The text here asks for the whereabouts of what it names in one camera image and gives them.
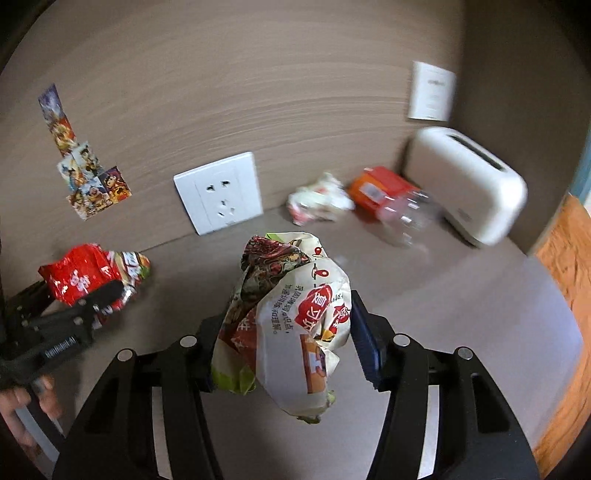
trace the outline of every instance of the electrical outlet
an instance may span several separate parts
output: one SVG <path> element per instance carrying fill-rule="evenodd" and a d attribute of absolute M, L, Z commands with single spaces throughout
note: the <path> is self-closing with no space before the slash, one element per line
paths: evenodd
<path fill-rule="evenodd" d="M 199 235 L 262 214 L 252 152 L 179 173 L 174 184 Z"/>

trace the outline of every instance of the food wrapper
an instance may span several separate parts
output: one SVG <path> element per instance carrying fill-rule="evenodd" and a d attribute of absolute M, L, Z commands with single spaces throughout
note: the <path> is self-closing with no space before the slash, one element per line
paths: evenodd
<path fill-rule="evenodd" d="M 349 337 L 349 278 L 309 233 L 254 236 L 216 342 L 218 388 L 245 394 L 255 378 L 288 414 L 310 423 L 333 402 L 327 378 Z"/>
<path fill-rule="evenodd" d="M 354 208 L 343 184 L 330 173 L 324 173 L 316 183 L 297 189 L 287 198 L 287 209 L 298 226 L 315 219 L 338 220 L 344 211 Z"/>
<path fill-rule="evenodd" d="M 98 244 L 84 244 L 70 250 L 60 261 L 44 265 L 39 273 L 56 300 L 69 306 L 91 291 L 112 281 L 121 280 L 122 297 L 100 311 L 99 327 L 106 315 L 122 309 L 150 274 L 150 261 L 137 252 L 104 251 Z"/>

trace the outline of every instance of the finger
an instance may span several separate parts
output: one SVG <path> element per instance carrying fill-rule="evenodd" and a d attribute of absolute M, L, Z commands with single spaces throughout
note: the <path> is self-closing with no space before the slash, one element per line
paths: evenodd
<path fill-rule="evenodd" d="M 43 375 L 40 380 L 43 382 L 43 386 L 48 390 L 53 390 L 56 386 L 56 381 L 51 375 Z"/>
<path fill-rule="evenodd" d="M 22 408 L 31 402 L 31 396 L 22 387 L 12 388 L 0 392 L 0 413 L 10 415 L 17 408 Z"/>
<path fill-rule="evenodd" d="M 31 442 L 30 435 L 25 430 L 24 425 L 22 424 L 21 420 L 17 417 L 17 414 L 14 412 L 8 415 L 2 415 L 8 429 L 11 431 L 12 435 L 16 439 L 18 443 L 21 445 L 30 445 L 33 446 L 35 444 L 34 440 Z"/>
<path fill-rule="evenodd" d="M 57 399 L 57 395 L 53 390 L 45 390 L 41 394 L 39 397 L 39 405 L 51 419 L 58 419 L 63 413 L 60 402 Z"/>

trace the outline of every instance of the screw head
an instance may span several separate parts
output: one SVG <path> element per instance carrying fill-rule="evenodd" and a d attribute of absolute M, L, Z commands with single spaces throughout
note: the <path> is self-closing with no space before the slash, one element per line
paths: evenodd
<path fill-rule="evenodd" d="M 394 343 L 398 346 L 409 346 L 410 345 L 410 338 L 408 338 L 403 333 L 399 333 L 394 336 Z"/>
<path fill-rule="evenodd" d="M 117 354 L 117 360 L 119 360 L 119 362 L 126 362 L 127 360 L 131 360 L 133 355 L 134 353 L 128 348 L 126 348 L 125 350 L 121 350 Z"/>
<path fill-rule="evenodd" d="M 464 360 L 470 360 L 474 356 L 474 352 L 472 352 L 467 346 L 460 347 L 457 350 L 457 354 Z"/>
<path fill-rule="evenodd" d="M 180 344 L 184 348 L 191 348 L 197 344 L 197 339 L 193 335 L 187 335 L 181 338 Z"/>

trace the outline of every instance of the toaster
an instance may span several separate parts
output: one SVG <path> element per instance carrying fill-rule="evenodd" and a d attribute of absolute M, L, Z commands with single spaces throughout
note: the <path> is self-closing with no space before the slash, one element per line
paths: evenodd
<path fill-rule="evenodd" d="M 431 194 L 447 220 L 477 247 L 507 235 L 527 199 L 525 181 L 515 170 L 451 128 L 419 130 L 404 175 Z"/>

